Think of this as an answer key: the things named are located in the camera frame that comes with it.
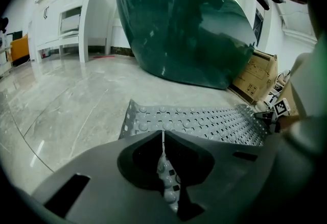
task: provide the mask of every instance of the perforated metal plate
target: perforated metal plate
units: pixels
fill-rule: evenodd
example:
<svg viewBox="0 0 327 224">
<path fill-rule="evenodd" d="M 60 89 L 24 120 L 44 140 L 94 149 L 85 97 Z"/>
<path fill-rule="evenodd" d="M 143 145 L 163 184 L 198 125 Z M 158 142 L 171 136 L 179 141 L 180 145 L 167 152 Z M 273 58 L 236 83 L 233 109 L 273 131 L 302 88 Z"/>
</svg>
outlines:
<svg viewBox="0 0 327 224">
<path fill-rule="evenodd" d="M 248 105 L 234 108 L 140 106 L 131 100 L 120 138 L 169 130 L 214 141 L 261 146 L 268 128 L 253 114 Z"/>
</svg>

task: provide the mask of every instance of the cardboard box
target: cardboard box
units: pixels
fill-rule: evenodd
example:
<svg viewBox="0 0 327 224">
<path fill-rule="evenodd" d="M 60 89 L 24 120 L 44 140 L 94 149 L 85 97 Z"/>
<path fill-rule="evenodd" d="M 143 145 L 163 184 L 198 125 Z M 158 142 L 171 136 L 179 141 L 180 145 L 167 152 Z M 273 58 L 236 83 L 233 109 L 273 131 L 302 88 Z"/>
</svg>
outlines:
<svg viewBox="0 0 327 224">
<path fill-rule="evenodd" d="M 229 88 L 248 103 L 255 105 L 268 95 L 277 75 L 277 55 L 255 50 L 244 71 Z"/>
</svg>

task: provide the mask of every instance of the marble floor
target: marble floor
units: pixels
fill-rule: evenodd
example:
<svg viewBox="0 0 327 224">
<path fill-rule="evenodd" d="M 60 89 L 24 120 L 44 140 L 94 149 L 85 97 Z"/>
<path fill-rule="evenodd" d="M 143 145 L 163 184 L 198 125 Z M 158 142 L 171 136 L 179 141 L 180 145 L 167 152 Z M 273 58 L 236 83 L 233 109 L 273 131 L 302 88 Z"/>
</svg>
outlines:
<svg viewBox="0 0 327 224">
<path fill-rule="evenodd" d="M 229 91 L 155 77 L 133 57 L 28 62 L 0 80 L 0 159 L 9 179 L 31 193 L 75 156 L 117 140 L 131 98 L 140 105 L 243 103 Z"/>
</svg>

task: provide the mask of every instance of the white cabinet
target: white cabinet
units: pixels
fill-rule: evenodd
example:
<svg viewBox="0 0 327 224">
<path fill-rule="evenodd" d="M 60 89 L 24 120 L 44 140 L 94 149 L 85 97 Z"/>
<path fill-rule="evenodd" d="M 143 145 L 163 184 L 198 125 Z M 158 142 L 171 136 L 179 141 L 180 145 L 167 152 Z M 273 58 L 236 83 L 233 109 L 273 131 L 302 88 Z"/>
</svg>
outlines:
<svg viewBox="0 0 327 224">
<path fill-rule="evenodd" d="M 41 61 L 40 50 L 59 47 L 61 54 L 62 46 L 71 43 L 78 43 L 81 62 L 88 61 L 89 44 L 103 45 L 105 53 L 109 53 L 115 0 L 37 0 L 36 3 L 35 56 L 38 62 Z M 71 20 L 65 22 L 65 18 L 73 16 L 74 22 L 79 21 L 73 31 L 68 31 L 66 26 L 61 30 L 62 23 L 71 24 Z"/>
</svg>

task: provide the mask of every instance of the orange object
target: orange object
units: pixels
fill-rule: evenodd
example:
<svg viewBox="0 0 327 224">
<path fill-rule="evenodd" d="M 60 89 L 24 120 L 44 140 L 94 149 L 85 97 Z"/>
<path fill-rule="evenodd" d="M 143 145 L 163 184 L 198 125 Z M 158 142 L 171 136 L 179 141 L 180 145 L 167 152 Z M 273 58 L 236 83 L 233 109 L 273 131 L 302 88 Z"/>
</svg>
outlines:
<svg viewBox="0 0 327 224">
<path fill-rule="evenodd" d="M 12 41 L 10 45 L 12 46 L 11 47 L 12 62 L 30 54 L 27 34 L 20 39 Z"/>
</svg>

